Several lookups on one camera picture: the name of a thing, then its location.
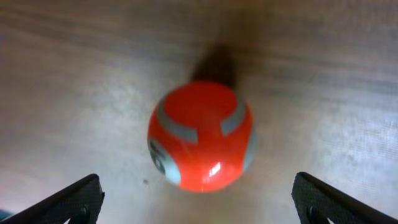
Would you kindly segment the red ball toy with eye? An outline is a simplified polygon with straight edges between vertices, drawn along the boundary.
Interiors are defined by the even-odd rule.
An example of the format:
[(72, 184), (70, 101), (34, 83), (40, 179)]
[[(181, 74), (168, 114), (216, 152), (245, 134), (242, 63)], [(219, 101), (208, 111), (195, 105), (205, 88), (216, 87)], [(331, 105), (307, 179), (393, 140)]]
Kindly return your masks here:
[(214, 192), (238, 180), (252, 164), (254, 119), (246, 101), (226, 85), (191, 82), (155, 106), (147, 145), (156, 169), (171, 184)]

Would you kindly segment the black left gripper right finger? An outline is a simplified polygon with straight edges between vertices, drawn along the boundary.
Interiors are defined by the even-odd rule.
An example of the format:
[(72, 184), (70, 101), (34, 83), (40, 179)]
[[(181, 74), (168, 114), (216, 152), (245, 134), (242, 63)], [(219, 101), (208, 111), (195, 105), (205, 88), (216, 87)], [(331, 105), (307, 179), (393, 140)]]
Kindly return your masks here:
[(292, 198), (301, 224), (397, 224), (397, 219), (306, 172), (296, 174)]

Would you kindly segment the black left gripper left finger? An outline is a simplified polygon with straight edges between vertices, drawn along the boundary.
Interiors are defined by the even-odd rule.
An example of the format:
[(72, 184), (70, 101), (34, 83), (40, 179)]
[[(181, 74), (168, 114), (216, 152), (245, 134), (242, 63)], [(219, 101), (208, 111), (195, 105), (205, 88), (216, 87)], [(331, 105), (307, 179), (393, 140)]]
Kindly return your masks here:
[(5, 217), (1, 224), (96, 224), (105, 192), (97, 174), (90, 174), (39, 203)]

